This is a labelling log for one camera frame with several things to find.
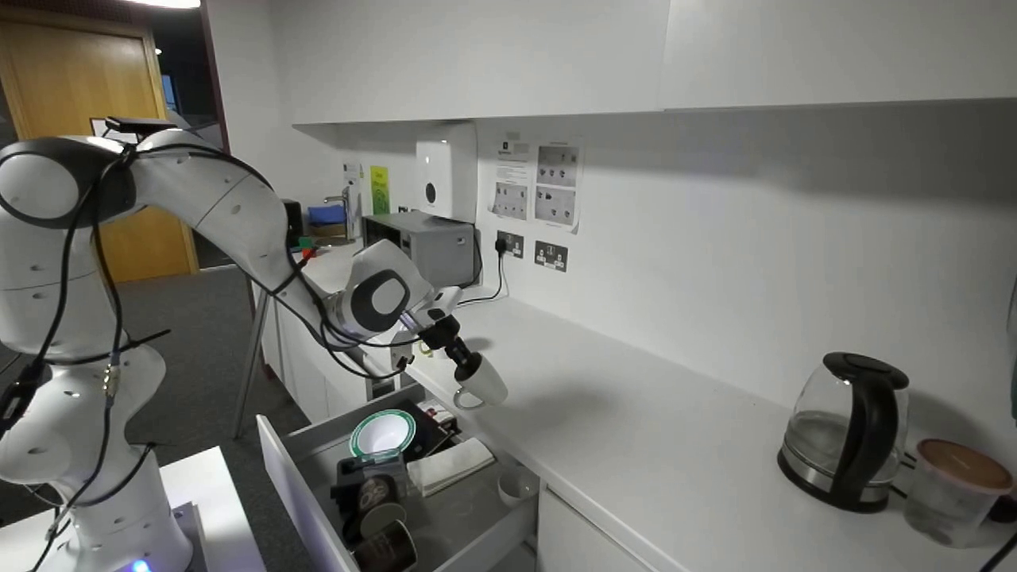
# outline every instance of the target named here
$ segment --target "electrical socket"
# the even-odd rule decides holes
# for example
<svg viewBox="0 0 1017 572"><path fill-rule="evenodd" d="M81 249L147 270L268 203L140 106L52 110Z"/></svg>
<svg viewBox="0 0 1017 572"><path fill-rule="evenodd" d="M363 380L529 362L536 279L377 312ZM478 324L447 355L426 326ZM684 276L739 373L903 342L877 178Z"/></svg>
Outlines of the electrical socket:
<svg viewBox="0 0 1017 572"><path fill-rule="evenodd" d="M536 268L553 268L558 272L569 272L569 249L553 246L553 240L536 240L533 264Z"/></svg>
<svg viewBox="0 0 1017 572"><path fill-rule="evenodd" d="M529 252L529 237L520 237L520 234L514 234L514 231L499 231L499 240L508 246L508 255L512 255L512 257L524 257L524 252Z"/></svg>
<svg viewBox="0 0 1017 572"><path fill-rule="evenodd" d="M558 221L558 225L571 225L574 221L574 190L536 187L533 215Z"/></svg>
<svg viewBox="0 0 1017 572"><path fill-rule="evenodd" d="M529 219L529 187L524 185L496 185L496 215Z"/></svg>
<svg viewBox="0 0 1017 572"><path fill-rule="evenodd" d="M536 181L574 187L579 154L571 146L541 146L536 150Z"/></svg>

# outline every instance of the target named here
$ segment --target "white robotic arm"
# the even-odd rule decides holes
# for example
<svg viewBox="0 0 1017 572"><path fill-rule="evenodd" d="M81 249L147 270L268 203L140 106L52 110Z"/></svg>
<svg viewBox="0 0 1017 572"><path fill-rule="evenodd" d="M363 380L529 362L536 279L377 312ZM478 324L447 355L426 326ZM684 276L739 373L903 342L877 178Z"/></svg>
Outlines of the white robotic arm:
<svg viewBox="0 0 1017 572"><path fill-rule="evenodd" d="M123 342L103 249L97 257L91 252L105 219L149 203L222 249L328 351L357 355L405 324L444 351L458 380L496 374L392 240L358 252L345 289L322 294L287 252L287 211L269 185L178 126L136 150L108 139L15 142L0 154L0 342L36 360L0 391L0 478L52 482L65 499L52 538L70 529L65 549L36 568L105 572L136 559L185 568L192 559L156 460L123 440L166 362Z"/></svg>

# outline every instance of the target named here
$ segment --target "drawer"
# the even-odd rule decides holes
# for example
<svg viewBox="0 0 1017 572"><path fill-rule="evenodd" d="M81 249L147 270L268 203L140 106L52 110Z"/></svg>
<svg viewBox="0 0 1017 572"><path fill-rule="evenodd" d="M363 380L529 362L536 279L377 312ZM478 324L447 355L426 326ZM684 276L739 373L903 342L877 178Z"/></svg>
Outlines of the drawer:
<svg viewBox="0 0 1017 572"><path fill-rule="evenodd" d="M329 499L338 460L349 456L349 433L375 411L416 404L422 396L426 391L412 384L292 436L281 436L269 418L258 415L264 470L311 553L315 568L357 568L353 553L339 541L343 520ZM496 464L479 474L426 499L408 499L408 520L418 555L412 572L496 568L508 553L533 541L536 495L506 504L496 490L501 478L517 470L524 470L517 460L496 452Z"/></svg>

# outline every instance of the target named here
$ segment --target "kettle handle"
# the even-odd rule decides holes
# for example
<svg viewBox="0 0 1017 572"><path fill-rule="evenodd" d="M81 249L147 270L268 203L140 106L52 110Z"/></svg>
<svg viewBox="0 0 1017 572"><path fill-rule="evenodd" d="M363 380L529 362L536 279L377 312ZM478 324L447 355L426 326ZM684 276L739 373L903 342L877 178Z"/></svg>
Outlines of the kettle handle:
<svg viewBox="0 0 1017 572"><path fill-rule="evenodd" d="M898 411L889 380L853 380L850 440L834 478L834 499L857 503L897 446Z"/></svg>

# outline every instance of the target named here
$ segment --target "ceiling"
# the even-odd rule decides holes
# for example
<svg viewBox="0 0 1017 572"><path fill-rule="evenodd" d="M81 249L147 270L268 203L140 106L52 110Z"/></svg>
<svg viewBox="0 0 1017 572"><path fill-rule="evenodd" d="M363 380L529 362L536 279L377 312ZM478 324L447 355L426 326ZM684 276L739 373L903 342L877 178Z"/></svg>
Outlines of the ceiling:
<svg viewBox="0 0 1017 572"><path fill-rule="evenodd" d="M123 25L199 25L199 9L154 9L128 0L0 0L0 6L26 6L65 17L90 17Z"/></svg>

